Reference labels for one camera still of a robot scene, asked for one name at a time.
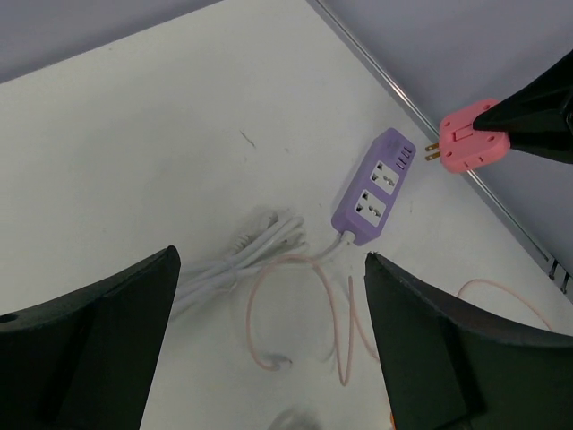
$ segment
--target gray wall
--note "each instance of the gray wall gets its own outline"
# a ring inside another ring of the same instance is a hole
[[[0,82],[216,0],[0,0]]]
[[[507,97],[573,48],[570,0],[325,1],[435,122]],[[214,2],[0,1],[0,82]],[[512,151],[480,175],[573,271],[573,167]]]
[[[505,99],[573,49],[570,0],[323,0],[436,124]],[[573,166],[517,151],[478,171],[573,271]]]

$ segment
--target metal prong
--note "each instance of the metal prong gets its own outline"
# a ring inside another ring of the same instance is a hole
[[[440,152],[434,152],[433,154],[426,155],[426,161],[432,161],[433,159],[437,159],[440,156]]]

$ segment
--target metal edge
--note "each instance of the metal edge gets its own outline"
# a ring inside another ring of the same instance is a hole
[[[373,55],[364,47],[352,31],[336,16],[323,0],[307,0],[307,3],[316,13],[334,30],[340,39],[350,48],[353,54],[370,71],[374,78],[389,92],[390,96],[406,111],[408,116],[420,127],[423,133],[432,141],[439,137],[438,127],[430,120],[420,108],[408,97],[395,79],[380,65]],[[523,246],[533,260],[542,270],[551,275],[555,267],[560,264],[541,242],[526,231],[517,219],[496,197],[493,191],[474,172],[463,174],[466,181],[478,193],[513,237]],[[554,279],[556,285],[561,286],[563,279]]]

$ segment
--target socket hole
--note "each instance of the socket hole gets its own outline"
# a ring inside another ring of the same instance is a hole
[[[372,212],[376,217],[380,217],[380,211],[378,211],[377,209],[374,209],[372,206],[368,206],[368,211]]]
[[[389,177],[384,176],[382,179],[384,179],[384,182],[386,182],[386,184],[390,185],[390,186],[394,186],[394,181],[391,180]]]
[[[0,324],[10,323],[18,319],[17,314],[0,315]]]

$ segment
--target mark on table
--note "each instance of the mark on table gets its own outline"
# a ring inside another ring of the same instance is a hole
[[[257,145],[255,145],[254,142],[251,139],[249,139],[245,133],[243,133],[243,130],[239,130],[239,133],[244,137],[246,141],[248,141],[253,146],[255,150],[257,149]]]

